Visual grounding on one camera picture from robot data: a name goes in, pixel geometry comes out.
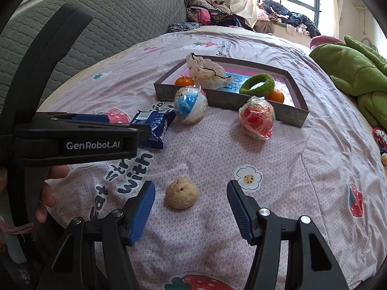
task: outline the oreo package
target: oreo package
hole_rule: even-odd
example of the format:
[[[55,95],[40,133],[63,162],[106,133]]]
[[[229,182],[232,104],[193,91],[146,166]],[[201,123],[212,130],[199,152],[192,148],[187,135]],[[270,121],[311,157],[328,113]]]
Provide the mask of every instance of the oreo package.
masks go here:
[[[173,110],[166,112],[151,110],[140,111],[135,115],[131,123],[133,124],[148,124],[152,130],[150,138],[146,142],[140,142],[140,147],[149,147],[156,149],[164,148],[164,136],[168,127],[175,119],[176,113]]]

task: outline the gray quilted headboard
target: gray quilted headboard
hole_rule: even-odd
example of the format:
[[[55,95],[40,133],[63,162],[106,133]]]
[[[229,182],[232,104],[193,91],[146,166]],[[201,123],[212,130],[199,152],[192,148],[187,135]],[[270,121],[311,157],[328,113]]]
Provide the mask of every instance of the gray quilted headboard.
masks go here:
[[[95,16],[55,67],[40,103],[78,72],[136,43],[185,22],[184,0],[44,0],[12,18],[0,35],[0,110],[9,85],[33,39],[64,3]]]

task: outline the blue and white ball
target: blue and white ball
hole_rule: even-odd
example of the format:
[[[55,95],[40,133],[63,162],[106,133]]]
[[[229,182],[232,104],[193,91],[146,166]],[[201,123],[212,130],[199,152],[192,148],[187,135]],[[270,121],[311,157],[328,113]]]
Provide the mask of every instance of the blue and white ball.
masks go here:
[[[180,88],[175,96],[175,112],[188,124],[199,122],[208,106],[206,94],[200,85]]]

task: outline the dark jacket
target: dark jacket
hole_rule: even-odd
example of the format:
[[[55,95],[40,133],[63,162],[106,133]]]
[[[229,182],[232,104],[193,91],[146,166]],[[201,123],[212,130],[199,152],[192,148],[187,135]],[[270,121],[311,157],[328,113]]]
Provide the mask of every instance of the dark jacket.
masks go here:
[[[321,33],[317,29],[317,27],[314,25],[314,23],[309,19],[309,17],[294,13],[289,11],[287,8],[285,8],[282,4],[279,4],[278,2],[274,2],[273,0],[265,0],[263,1],[263,6],[268,14],[272,14],[273,9],[274,12],[276,12],[279,15],[288,15],[289,18],[281,18],[282,23],[284,24],[290,24],[294,27],[298,27],[301,24],[304,24],[306,26],[306,30],[309,32],[310,38],[320,36]]]

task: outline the red candy wrapper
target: red candy wrapper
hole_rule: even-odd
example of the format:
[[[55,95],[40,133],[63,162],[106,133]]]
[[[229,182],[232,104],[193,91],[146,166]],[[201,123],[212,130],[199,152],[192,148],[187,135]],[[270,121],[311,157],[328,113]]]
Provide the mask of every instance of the red candy wrapper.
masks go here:
[[[374,128],[372,134],[378,140],[380,146],[387,148],[387,134],[385,131],[381,128]]]
[[[251,97],[239,109],[238,116],[245,134],[255,139],[268,140],[271,138],[275,114],[273,106],[266,100]]]

